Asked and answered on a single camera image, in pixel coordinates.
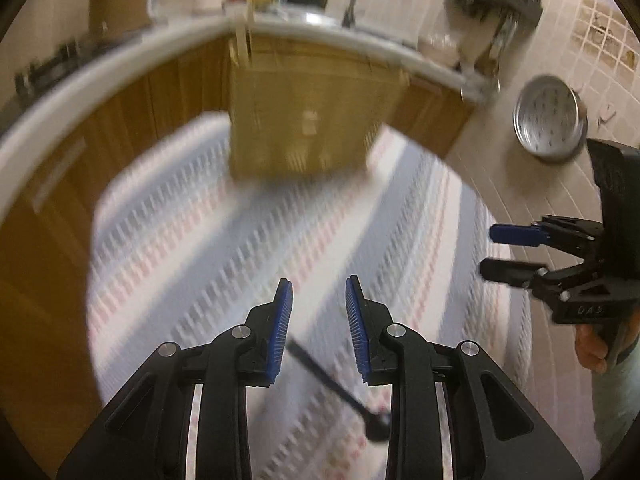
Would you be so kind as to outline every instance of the sleeve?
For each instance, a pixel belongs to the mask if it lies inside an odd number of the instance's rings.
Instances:
[[[610,371],[591,374],[594,429],[601,462],[615,451],[640,412],[640,345]]]

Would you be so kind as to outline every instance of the kitchen counter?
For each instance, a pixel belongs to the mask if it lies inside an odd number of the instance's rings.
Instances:
[[[4,218],[33,168],[91,110],[158,64],[206,41],[229,34],[238,23],[246,21],[243,15],[244,6],[232,6],[226,14],[173,20],[110,51],[40,98],[0,141],[0,171],[4,183],[0,187],[0,218]],[[468,85],[461,73],[427,60],[402,44],[366,32],[314,23],[312,19],[285,20],[272,13],[256,13],[252,30],[353,50],[373,59],[397,64],[411,74],[461,91],[467,101],[478,103],[484,100],[482,92]]]

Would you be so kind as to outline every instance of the brown container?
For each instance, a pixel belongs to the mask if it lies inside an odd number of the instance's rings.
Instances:
[[[89,32],[98,42],[120,40],[153,24],[155,0],[89,0]]]

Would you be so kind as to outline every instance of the metal screw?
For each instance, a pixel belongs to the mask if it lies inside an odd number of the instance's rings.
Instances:
[[[246,339],[251,335],[251,329],[247,325],[238,325],[231,331],[236,339]]]
[[[175,354],[175,351],[177,349],[178,349],[178,345],[176,345],[175,343],[162,343],[158,347],[158,353],[162,357],[171,357],[173,354]]]
[[[480,347],[473,341],[463,342],[462,345],[460,345],[460,349],[462,350],[463,354],[469,355],[471,357],[473,357],[474,355],[478,355],[478,352],[480,351]]]
[[[393,323],[393,325],[386,327],[386,333],[391,337],[402,337],[406,334],[406,328],[402,325],[398,325],[397,323]]]

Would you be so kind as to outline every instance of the human hand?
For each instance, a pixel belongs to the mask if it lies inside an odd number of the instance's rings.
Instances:
[[[628,348],[640,333],[640,308],[636,308],[626,322],[627,330],[623,349]],[[588,370],[603,374],[607,371],[605,357],[609,352],[606,343],[596,334],[593,325],[576,325],[575,354],[578,362]]]

